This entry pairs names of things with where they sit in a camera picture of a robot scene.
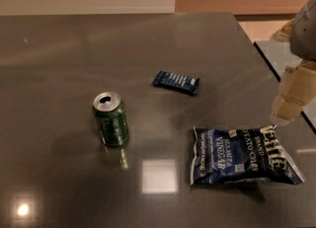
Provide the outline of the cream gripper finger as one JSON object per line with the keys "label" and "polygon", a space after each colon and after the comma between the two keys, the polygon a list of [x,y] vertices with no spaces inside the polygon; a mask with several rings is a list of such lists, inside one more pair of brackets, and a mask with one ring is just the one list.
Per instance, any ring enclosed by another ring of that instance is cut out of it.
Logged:
{"label": "cream gripper finger", "polygon": [[296,67],[287,66],[281,76],[273,102],[271,121],[287,125],[300,115],[316,97],[316,62],[302,60]]}

